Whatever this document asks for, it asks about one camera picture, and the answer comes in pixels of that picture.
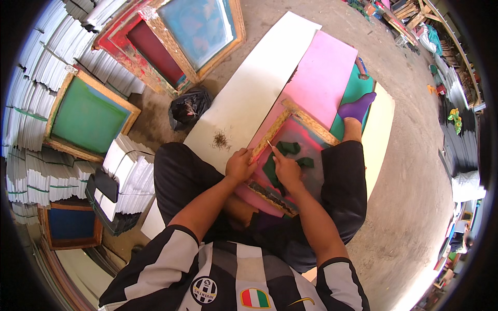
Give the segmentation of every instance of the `black and white striped shirt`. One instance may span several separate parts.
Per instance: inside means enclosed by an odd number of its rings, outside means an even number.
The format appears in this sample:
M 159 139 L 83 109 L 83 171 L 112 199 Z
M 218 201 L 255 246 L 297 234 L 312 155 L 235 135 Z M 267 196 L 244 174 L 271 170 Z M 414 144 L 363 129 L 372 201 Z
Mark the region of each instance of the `black and white striped shirt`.
M 166 227 L 124 267 L 100 298 L 102 311 L 369 310 L 347 258 L 318 268 L 317 285 L 264 249 L 216 241 L 199 246 Z

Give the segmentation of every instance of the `black plastic bag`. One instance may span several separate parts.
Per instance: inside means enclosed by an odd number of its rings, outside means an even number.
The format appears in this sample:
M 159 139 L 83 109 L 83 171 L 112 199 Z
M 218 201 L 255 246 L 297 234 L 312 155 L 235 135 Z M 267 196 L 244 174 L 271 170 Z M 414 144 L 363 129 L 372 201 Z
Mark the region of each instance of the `black plastic bag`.
M 203 87 L 195 87 L 180 95 L 169 107 L 169 123 L 175 131 L 193 127 L 197 120 L 211 107 L 213 96 Z

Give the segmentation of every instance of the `nike logo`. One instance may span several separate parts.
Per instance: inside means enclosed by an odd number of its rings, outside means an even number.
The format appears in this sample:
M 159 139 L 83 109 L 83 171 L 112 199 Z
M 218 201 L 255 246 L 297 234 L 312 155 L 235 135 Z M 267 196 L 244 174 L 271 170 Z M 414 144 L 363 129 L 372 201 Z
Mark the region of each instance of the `nike logo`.
M 297 300 L 297 301 L 294 301 L 293 303 L 291 303 L 290 305 L 288 305 L 288 307 L 290 307 L 290 306 L 291 306 L 291 305 L 293 305 L 293 304 L 299 303 L 299 302 L 301 302 L 301 301 L 306 301 L 306 300 L 311 301 L 311 303 L 312 303 L 313 305 L 315 305 L 315 302 L 313 301 L 313 299 L 311 299 L 311 298 L 309 298 L 309 297 L 305 297 L 305 298 L 301 298 L 301 299 L 299 299 L 299 300 Z

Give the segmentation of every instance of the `italian flag badge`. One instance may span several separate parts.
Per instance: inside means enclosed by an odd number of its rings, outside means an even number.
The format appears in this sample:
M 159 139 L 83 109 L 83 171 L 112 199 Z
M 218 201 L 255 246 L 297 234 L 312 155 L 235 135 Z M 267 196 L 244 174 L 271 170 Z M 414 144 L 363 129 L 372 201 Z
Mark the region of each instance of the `italian flag badge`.
M 255 309 L 270 308 L 270 300 L 268 299 L 268 294 L 256 288 L 243 290 L 241 292 L 241 302 L 244 307 Z

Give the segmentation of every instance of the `person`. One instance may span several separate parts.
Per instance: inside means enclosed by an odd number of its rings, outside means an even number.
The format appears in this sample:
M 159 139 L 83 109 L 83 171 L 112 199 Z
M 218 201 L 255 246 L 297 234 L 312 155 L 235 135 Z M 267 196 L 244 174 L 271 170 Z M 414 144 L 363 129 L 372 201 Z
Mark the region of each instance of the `person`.
M 470 233 L 471 231 L 469 230 L 468 224 L 465 224 L 463 233 L 454 232 L 450 240 L 450 252 L 466 254 L 474 244 L 474 239 L 470 236 Z
M 154 183 L 167 226 L 118 273 L 99 310 L 369 310 L 345 244 L 366 217 L 361 122 L 374 98 L 340 107 L 344 139 L 322 151 L 320 203 L 299 165 L 272 148 L 276 175 L 298 207 L 291 219 L 234 194 L 257 167 L 251 150 L 235 152 L 223 176 L 187 146 L 162 145 Z M 301 273 L 315 266 L 314 286 Z

